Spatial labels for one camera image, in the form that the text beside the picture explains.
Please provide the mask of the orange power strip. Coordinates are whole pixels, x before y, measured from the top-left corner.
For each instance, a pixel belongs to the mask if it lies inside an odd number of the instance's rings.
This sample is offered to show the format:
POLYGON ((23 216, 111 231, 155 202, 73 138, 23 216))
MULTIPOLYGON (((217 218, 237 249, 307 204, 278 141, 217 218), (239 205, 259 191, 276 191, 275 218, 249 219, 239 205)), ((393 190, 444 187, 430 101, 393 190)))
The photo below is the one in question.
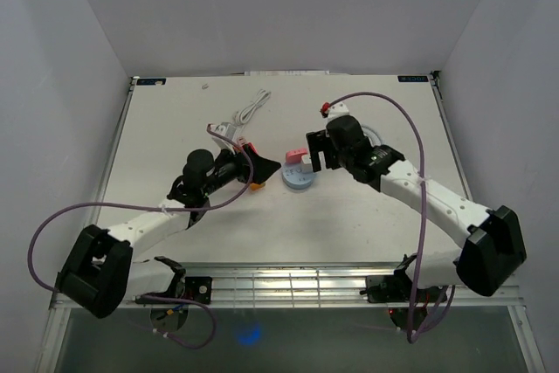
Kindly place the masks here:
POLYGON ((265 183, 251 183, 250 184, 250 190, 251 191, 257 191, 257 190, 261 190, 266 186, 265 183))

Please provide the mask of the pink plug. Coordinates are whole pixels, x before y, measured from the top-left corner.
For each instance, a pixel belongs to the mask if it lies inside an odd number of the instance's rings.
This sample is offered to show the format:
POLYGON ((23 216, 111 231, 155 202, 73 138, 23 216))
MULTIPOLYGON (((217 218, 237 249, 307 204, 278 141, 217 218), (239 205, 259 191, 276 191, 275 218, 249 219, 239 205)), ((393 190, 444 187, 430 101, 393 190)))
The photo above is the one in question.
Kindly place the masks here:
POLYGON ((292 149, 286 152, 285 163, 288 165, 294 165, 301 162, 302 157, 307 155, 308 151, 306 148, 292 149))

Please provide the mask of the light blue round socket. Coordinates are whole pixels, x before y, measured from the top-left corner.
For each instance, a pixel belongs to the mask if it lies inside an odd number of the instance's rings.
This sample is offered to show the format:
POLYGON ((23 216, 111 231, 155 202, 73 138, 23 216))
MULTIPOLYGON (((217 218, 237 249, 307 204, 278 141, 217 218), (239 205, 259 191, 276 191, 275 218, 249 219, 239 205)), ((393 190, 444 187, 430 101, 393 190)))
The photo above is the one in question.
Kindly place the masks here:
POLYGON ((314 184, 316 174, 303 163, 285 163, 282 166, 281 178, 287 188, 301 192, 309 189, 314 184))

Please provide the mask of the red cube socket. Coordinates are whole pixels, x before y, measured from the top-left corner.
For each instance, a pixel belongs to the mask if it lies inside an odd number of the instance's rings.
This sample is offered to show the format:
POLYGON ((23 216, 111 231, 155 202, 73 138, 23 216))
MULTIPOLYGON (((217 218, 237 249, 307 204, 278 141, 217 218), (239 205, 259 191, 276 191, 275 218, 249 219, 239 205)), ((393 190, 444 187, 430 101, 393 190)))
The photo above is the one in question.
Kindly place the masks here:
POLYGON ((245 149, 248 148, 248 149, 252 150, 254 153, 256 153, 256 149, 254 148, 254 146, 253 146, 253 144, 252 144, 251 142, 245 143, 245 144, 243 145, 243 147, 244 147, 245 149))

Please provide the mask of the white charger adapter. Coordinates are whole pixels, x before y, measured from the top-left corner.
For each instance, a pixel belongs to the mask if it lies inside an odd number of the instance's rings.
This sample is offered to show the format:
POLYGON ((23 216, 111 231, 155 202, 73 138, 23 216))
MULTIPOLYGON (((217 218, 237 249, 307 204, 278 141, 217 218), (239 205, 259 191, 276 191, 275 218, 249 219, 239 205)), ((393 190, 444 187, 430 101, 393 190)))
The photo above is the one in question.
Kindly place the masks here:
POLYGON ((305 154, 301 157, 300 168, 301 172, 304 174, 312 174, 314 172, 312 159, 309 154, 305 154))

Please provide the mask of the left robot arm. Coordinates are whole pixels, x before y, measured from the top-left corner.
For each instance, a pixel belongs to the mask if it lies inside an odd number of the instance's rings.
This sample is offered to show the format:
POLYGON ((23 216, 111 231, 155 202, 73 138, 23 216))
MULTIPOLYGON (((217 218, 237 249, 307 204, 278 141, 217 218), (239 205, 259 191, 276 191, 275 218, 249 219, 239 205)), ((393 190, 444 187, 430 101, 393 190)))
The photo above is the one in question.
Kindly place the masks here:
POLYGON ((280 168, 280 162, 258 155, 249 145, 218 155, 207 149, 190 152, 159 211, 143 212, 107 229, 85 227, 55 287, 99 319, 109 316, 127 294, 140 303, 149 296, 169 303, 189 296, 181 264, 167 257, 139 261, 137 256, 200 221, 210 195, 228 183, 262 184, 280 168))

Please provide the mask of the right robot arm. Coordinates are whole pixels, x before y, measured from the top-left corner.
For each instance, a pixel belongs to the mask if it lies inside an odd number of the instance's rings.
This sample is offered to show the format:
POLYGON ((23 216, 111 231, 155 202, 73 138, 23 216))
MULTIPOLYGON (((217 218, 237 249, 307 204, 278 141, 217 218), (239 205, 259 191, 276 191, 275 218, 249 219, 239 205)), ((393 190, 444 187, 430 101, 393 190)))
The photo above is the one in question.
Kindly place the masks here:
POLYGON ((426 217, 458 247, 406 257, 394 272, 400 298, 415 300, 427 288, 453 285, 490 297, 526 260, 514 211, 507 206, 489 209, 422 178, 400 152, 388 145, 371 145, 355 117, 337 117, 306 138, 314 171, 345 169, 358 183, 426 217))

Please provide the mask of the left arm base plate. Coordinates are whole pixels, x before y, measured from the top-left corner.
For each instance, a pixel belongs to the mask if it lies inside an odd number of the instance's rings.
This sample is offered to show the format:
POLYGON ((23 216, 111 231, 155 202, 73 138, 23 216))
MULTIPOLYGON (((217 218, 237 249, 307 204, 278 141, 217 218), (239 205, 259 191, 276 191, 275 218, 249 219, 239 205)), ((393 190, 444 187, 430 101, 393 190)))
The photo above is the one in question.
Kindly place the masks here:
POLYGON ((148 304, 177 299, 193 300, 204 305, 210 304, 213 278, 210 276, 186 276, 175 278, 162 292, 149 292, 135 297, 135 303, 148 304))

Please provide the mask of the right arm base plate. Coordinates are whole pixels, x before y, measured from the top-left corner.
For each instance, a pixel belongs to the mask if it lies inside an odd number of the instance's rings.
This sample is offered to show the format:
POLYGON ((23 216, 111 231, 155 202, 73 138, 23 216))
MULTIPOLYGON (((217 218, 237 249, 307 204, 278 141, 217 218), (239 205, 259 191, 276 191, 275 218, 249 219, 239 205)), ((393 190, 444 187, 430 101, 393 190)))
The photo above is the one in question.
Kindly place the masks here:
MULTIPOLYGON (((410 300, 411 287, 412 280, 405 275, 370 275, 359 294, 366 296, 368 303, 406 302, 410 300)), ((435 302, 444 293, 442 287, 418 288, 416 303, 435 302)))

